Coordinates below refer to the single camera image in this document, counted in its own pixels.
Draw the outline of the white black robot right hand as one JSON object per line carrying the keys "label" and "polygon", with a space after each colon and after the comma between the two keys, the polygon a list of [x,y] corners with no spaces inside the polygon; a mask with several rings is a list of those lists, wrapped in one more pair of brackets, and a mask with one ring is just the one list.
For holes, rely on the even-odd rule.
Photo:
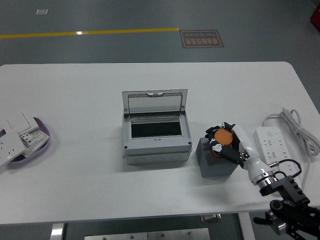
{"label": "white black robot right hand", "polygon": [[[218,140],[216,134],[226,130],[235,141],[236,147],[228,146]],[[210,151],[248,171],[249,180],[261,189],[276,182],[275,174],[271,167],[261,160],[257,148],[254,146],[243,128],[237,124],[222,122],[205,131]]]}

